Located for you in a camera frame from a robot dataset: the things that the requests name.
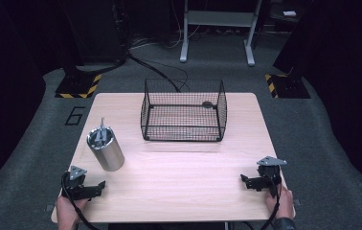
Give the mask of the person's left hand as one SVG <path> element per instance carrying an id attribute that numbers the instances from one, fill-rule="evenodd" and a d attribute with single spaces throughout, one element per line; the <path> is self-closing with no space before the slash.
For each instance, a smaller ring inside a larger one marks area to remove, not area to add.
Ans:
<path id="1" fill-rule="evenodd" d="M 57 225 L 59 223 L 78 223 L 79 215 L 73 204 L 67 197 L 60 196 L 56 202 L 57 208 Z"/>

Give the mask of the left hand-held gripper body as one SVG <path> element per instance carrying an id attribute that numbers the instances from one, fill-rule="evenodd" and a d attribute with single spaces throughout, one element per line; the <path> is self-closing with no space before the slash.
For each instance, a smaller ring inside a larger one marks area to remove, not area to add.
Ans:
<path id="1" fill-rule="evenodd" d="M 61 177 L 61 195 L 73 200 L 90 198 L 87 189 L 83 186 L 87 170 L 72 166 Z"/>

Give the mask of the person's right hand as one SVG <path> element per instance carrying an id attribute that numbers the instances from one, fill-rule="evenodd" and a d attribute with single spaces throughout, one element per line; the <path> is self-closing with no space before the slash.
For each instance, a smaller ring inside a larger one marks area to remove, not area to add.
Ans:
<path id="1" fill-rule="evenodd" d="M 295 218 L 295 210 L 293 204 L 293 194 L 290 190 L 285 188 L 283 185 L 278 186 L 278 192 L 280 194 L 280 199 L 271 196 L 269 192 L 265 194 L 265 203 L 269 212 L 272 213 L 274 211 L 275 205 L 279 203 L 278 210 L 275 214 L 275 219 L 294 219 Z"/>

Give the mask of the grey metal utensil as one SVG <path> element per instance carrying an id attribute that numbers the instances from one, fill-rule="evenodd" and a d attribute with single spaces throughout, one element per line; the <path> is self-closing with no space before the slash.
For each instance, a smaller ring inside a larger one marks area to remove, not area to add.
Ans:
<path id="1" fill-rule="evenodd" d="M 95 147 L 102 148 L 104 147 L 110 140 L 111 130 L 109 126 L 104 124 L 104 118 L 101 118 L 101 124 L 97 128 L 97 134 L 95 137 Z"/>

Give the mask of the black striped stand base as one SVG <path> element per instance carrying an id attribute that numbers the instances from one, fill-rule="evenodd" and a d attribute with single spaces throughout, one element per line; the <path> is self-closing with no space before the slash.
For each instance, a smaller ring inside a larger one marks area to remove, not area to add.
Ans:
<path id="1" fill-rule="evenodd" d="M 265 79 L 271 96 L 275 99 L 309 99 L 310 95 L 302 82 L 287 75 L 266 74 Z"/>
<path id="2" fill-rule="evenodd" d="M 64 99 L 90 98 L 97 89 L 102 75 L 77 67 L 64 68 L 64 78 L 57 87 L 55 97 Z"/>

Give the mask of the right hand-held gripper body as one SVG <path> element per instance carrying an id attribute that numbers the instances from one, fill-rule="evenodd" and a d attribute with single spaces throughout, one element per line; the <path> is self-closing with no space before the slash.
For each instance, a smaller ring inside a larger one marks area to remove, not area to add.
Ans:
<path id="1" fill-rule="evenodd" d="M 265 156 L 257 162 L 259 165 L 258 173 L 260 175 L 260 187 L 268 189 L 272 196 L 277 195 L 277 186 L 282 183 L 281 166 L 286 165 L 287 161 L 272 156 Z"/>

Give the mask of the white metal stand frame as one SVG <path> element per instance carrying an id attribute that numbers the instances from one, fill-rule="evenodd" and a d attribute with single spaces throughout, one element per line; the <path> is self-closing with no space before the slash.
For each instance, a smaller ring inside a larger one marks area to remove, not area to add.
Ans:
<path id="1" fill-rule="evenodd" d="M 247 64 L 253 67 L 255 65 L 255 59 L 252 50 L 252 41 L 260 15 L 261 4 L 262 0 L 256 0 L 255 9 L 252 12 L 193 11 L 189 9 L 189 0 L 184 0 L 184 33 L 180 62 L 185 63 L 188 59 L 189 27 L 191 25 L 241 27 L 250 29 L 247 38 L 243 41 L 243 46 Z"/>

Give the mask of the light wooden table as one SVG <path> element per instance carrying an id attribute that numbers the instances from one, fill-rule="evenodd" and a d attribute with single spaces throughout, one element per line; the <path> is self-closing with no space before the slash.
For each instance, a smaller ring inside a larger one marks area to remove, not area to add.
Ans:
<path id="1" fill-rule="evenodd" d="M 87 171 L 85 185 L 105 184 L 84 208 L 88 221 L 180 222 L 268 219 L 264 194 L 241 181 L 257 176 L 258 161 L 275 151 L 253 93 L 229 93 L 220 142 L 150 142 L 140 128 L 141 93 L 100 93 L 83 130 L 112 127 L 123 166 L 105 171 L 81 136 L 73 165 Z"/>

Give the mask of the steel cylinder cup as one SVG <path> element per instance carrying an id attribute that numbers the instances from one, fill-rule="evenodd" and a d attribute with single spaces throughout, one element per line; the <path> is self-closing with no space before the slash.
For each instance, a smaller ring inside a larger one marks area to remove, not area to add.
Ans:
<path id="1" fill-rule="evenodd" d="M 95 137 L 97 129 L 92 129 L 86 138 L 86 143 L 91 151 L 94 153 L 102 168 L 108 172 L 114 172 L 118 170 L 124 164 L 124 155 L 119 146 L 117 138 L 111 130 L 109 142 L 102 148 L 95 147 Z"/>

